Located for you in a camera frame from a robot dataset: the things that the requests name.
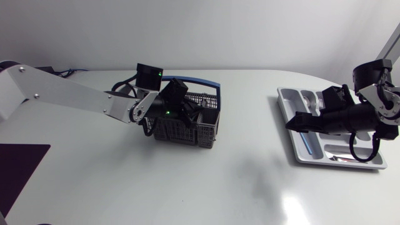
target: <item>black cable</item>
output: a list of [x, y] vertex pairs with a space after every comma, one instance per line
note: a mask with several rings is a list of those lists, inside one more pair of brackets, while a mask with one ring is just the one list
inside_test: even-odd
[[383, 88], [386, 84], [386, 78], [388, 76], [387, 72], [388, 72], [388, 69], [384, 69], [382, 71], [381, 78], [377, 84], [377, 95], [378, 95], [379, 99], [382, 101], [382, 103], [385, 105], [385, 108], [391, 109], [391, 108], [393, 108], [393, 102], [389, 101], [386, 98], [385, 93], [384, 93], [384, 88]]
[[150, 131], [149, 131], [149, 127], [148, 127], [148, 123], [146, 121], [146, 118], [143, 118], [142, 121], [143, 121], [142, 126], [143, 126], [144, 135], [146, 135], [147, 137], [151, 136], [154, 133], [154, 131], [156, 130], [158, 119], [154, 118], [154, 122], [153, 122], [153, 124], [151, 126]]
[[128, 86], [132, 89], [132, 92], [133, 92], [133, 94], [134, 94], [134, 97], [137, 98], [138, 95], [136, 94], [136, 91], [135, 91], [135, 88], [133, 87], [133, 85], [132, 85], [132, 84], [129, 84], [129, 83], [127, 83], [126, 85], [128, 85]]
[[358, 157], [356, 155], [356, 153], [354, 152], [354, 139], [356, 138], [356, 133], [353, 132], [350, 135], [350, 140], [349, 140], [349, 146], [350, 146], [350, 153], [351, 155], [357, 160], [360, 161], [362, 163], [366, 163], [369, 162], [371, 160], [373, 160], [375, 158], [375, 156], [378, 154], [379, 151], [379, 144], [381, 143], [381, 140], [376, 138], [375, 134], [372, 135], [372, 153], [371, 155], [366, 158], [366, 159], [361, 159], [360, 157]]
[[129, 82], [135, 80], [135, 79], [136, 79], [136, 76], [137, 76], [137, 75], [135, 75], [135, 76], [133, 76], [133, 77], [131, 77], [131, 78], [125, 80], [125, 81], [121, 81], [121, 82], [118, 82], [118, 83], [114, 84], [114, 86], [112, 87], [111, 90], [112, 90], [112, 91], [116, 91], [116, 89], [119, 88], [119, 87], [121, 87], [122, 85], [128, 84]]

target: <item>cable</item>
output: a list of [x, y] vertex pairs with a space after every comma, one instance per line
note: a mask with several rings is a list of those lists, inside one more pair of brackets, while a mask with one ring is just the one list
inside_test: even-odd
[[369, 162], [369, 161], [373, 160], [375, 158], [375, 156], [378, 154], [379, 144], [381, 143], [381, 140], [376, 138], [375, 134], [372, 135], [372, 153], [371, 153], [371, 155], [366, 159], [361, 159], [354, 152], [354, 146], [353, 145], [354, 145], [354, 139], [356, 138], [356, 133], [355, 132], [351, 133], [350, 140], [349, 140], [350, 153], [357, 161], [360, 161], [362, 163], [366, 163], [366, 162]]
[[119, 88], [119, 87], [121, 87], [122, 85], [128, 84], [129, 82], [135, 80], [135, 79], [136, 79], [136, 76], [137, 76], [137, 74], [136, 74], [135, 76], [133, 76], [133, 77], [131, 77], [131, 78], [125, 80], [125, 81], [121, 81], [121, 82], [118, 82], [118, 83], [114, 84], [114, 86], [112, 87], [111, 90], [112, 90], [112, 91], [116, 91], [116, 89]]
[[129, 84], [129, 83], [127, 83], [126, 85], [128, 85], [128, 86], [132, 89], [132, 92], [133, 92], [133, 94], [134, 94], [134, 97], [137, 98], [138, 95], [136, 94], [136, 91], [135, 91], [135, 88], [133, 87], [133, 85], [132, 85], [132, 84]]
[[61, 76], [62, 78], [68, 78], [72, 74], [74, 74], [76, 71], [88, 71], [87, 69], [68, 69], [65, 71], [61, 72], [54, 72], [54, 75]]
[[147, 137], [151, 136], [154, 133], [154, 131], [156, 130], [158, 119], [154, 118], [154, 122], [151, 126], [150, 131], [149, 131], [149, 127], [148, 127], [148, 123], [147, 123], [146, 119], [144, 118], [142, 121], [143, 121], [142, 126], [143, 126], [144, 135], [146, 135]]

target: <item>white wall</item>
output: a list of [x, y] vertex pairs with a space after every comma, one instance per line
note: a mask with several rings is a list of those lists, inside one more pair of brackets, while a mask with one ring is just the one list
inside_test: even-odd
[[400, 22], [400, 1], [0, 2], [0, 60], [57, 69], [282, 69], [351, 83]]

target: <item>cutlery tray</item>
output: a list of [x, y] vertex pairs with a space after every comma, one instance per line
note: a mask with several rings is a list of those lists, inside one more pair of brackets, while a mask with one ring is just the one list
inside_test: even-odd
[[[321, 91], [279, 87], [277, 92], [279, 107], [281, 108], [285, 123], [293, 118], [296, 111], [319, 116], [319, 110], [324, 107]], [[377, 156], [369, 162], [341, 160], [343, 158], [353, 159], [349, 149], [350, 134], [328, 135], [308, 132], [303, 133], [304, 140], [300, 133], [291, 130], [288, 131], [292, 140], [294, 154], [300, 163], [365, 169], [385, 169], [388, 166], [381, 152], [378, 152]], [[360, 158], [367, 158], [370, 155], [372, 152], [372, 141], [371, 135], [368, 132], [357, 133], [354, 140], [354, 151]]]

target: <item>silver tray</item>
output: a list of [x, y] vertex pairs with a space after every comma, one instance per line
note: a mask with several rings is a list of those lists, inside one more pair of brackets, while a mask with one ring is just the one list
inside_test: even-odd
[[[293, 118], [296, 111], [318, 116], [320, 115], [319, 110], [324, 107], [321, 91], [279, 87], [277, 92], [279, 107], [285, 123]], [[369, 162], [354, 160], [349, 150], [350, 134], [337, 136], [316, 132], [298, 133], [296, 131], [289, 131], [289, 134], [296, 159], [300, 163], [364, 169], [386, 169], [388, 166], [381, 152]], [[357, 133], [354, 140], [354, 151], [360, 158], [367, 158], [370, 155], [372, 142], [369, 133]]]

